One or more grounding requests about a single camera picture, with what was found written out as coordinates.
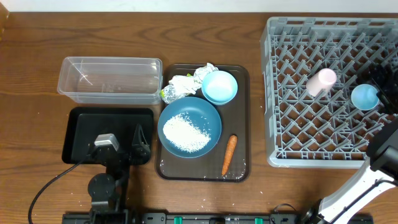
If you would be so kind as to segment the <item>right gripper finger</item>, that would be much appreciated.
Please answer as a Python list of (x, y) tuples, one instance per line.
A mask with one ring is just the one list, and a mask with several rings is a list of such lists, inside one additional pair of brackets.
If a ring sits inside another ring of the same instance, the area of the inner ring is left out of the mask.
[(395, 94), (387, 95), (386, 93), (379, 92), (377, 97), (383, 105), (382, 113), (394, 114), (395, 113)]
[(385, 93), (385, 85), (387, 82), (387, 69), (382, 65), (370, 65), (369, 76), (371, 80), (378, 86), (381, 92)]

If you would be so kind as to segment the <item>light blue cup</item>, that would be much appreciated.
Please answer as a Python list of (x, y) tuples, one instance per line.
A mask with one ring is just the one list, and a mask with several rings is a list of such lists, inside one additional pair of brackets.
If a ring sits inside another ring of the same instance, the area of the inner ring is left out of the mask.
[(351, 93), (351, 101), (359, 110), (371, 110), (379, 104), (378, 90), (369, 84), (361, 84)]

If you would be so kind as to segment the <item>pile of white rice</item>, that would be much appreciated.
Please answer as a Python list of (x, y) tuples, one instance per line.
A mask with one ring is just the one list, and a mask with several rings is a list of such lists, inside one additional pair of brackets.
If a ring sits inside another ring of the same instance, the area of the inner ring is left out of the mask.
[(211, 140), (210, 135), (196, 127), (188, 114), (180, 113), (166, 121), (164, 135), (181, 151), (193, 153), (203, 149)]

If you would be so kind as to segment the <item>dark blue plate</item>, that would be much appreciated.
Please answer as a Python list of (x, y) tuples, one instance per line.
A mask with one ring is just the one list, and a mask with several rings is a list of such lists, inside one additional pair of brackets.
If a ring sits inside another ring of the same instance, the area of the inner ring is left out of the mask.
[[(171, 117), (180, 113), (188, 114), (196, 127), (204, 129), (210, 135), (211, 140), (203, 149), (193, 153), (181, 151), (166, 139), (162, 130), (164, 124)], [(163, 147), (177, 157), (189, 159), (201, 157), (210, 152), (220, 139), (221, 130), (221, 118), (215, 107), (206, 100), (192, 96), (179, 99), (166, 106), (161, 112), (158, 122), (158, 135)]]

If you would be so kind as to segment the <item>pink white cup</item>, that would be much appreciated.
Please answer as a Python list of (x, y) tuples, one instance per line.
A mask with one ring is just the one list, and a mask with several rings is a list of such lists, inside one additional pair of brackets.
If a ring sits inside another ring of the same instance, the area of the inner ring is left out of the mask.
[(336, 73), (332, 69), (323, 68), (308, 80), (306, 89), (310, 95), (317, 96), (322, 90), (330, 91), (336, 81)]

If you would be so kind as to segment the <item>light blue bowl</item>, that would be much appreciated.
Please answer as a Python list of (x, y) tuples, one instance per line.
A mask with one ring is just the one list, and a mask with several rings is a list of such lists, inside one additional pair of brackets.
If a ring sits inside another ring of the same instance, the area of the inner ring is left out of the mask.
[(225, 105), (236, 96), (238, 83), (232, 74), (218, 70), (204, 77), (201, 91), (203, 96), (214, 105)]

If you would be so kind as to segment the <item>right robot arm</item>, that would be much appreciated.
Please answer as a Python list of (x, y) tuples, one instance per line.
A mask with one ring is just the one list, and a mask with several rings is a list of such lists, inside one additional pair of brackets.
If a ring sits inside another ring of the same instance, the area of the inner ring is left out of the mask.
[[(388, 60), (373, 63), (359, 76), (351, 93), (355, 108), (363, 111), (383, 105), (383, 112), (397, 113), (397, 70)], [(348, 223), (366, 204), (397, 187), (397, 120), (385, 124), (368, 144), (366, 160), (336, 192), (319, 200), (299, 223)]]

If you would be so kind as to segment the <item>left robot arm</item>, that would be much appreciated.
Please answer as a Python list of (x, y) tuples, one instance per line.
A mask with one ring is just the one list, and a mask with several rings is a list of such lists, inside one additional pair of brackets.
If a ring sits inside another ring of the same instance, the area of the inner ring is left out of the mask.
[(138, 223), (139, 218), (125, 207), (124, 199), (130, 167), (146, 164), (151, 155), (142, 126), (136, 125), (132, 143), (125, 149), (114, 134), (100, 134), (88, 155), (106, 168), (106, 172), (95, 175), (88, 184), (91, 197), (89, 222)]

